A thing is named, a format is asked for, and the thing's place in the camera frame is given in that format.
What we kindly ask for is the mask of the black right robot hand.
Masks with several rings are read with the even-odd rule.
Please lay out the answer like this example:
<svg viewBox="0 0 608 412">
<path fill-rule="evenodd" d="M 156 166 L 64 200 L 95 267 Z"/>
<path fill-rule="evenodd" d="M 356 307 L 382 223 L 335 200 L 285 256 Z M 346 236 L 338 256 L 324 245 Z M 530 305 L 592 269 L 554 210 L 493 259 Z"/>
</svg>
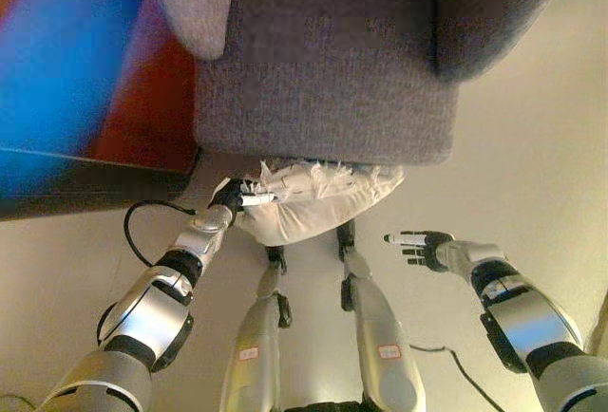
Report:
<svg viewBox="0 0 608 412">
<path fill-rule="evenodd" d="M 402 255 L 411 266 L 427 267 L 433 272 L 447 272 L 445 260 L 437 256 L 438 248 L 454 241 L 452 234 L 436 231 L 402 231 L 398 234 L 385 234 L 384 241 L 400 246 Z"/>
</svg>

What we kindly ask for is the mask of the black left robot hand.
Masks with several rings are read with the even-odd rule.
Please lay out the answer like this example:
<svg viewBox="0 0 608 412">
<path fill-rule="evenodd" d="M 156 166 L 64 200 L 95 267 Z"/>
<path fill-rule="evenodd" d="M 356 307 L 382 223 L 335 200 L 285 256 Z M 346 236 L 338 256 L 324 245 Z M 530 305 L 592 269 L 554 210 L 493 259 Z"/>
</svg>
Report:
<svg viewBox="0 0 608 412">
<path fill-rule="evenodd" d="M 232 215 L 244 208 L 271 203 L 276 200 L 273 192 L 256 190 L 257 183 L 249 179 L 227 178 L 214 191 L 208 207 L 223 206 Z"/>
</svg>

